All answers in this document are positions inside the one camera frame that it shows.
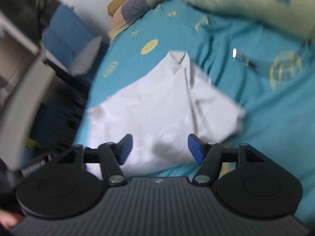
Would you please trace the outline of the person's left hand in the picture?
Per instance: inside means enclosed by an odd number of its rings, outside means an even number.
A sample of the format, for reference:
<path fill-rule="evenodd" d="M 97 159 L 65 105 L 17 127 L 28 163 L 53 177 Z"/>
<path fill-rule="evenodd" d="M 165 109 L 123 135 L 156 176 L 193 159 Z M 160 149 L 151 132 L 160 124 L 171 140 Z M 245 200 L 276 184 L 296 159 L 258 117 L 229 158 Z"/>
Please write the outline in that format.
<path fill-rule="evenodd" d="M 6 229 L 9 229 L 9 228 L 15 226 L 22 219 L 23 219 L 23 216 L 21 216 L 20 214 L 0 210 L 0 223 Z"/>

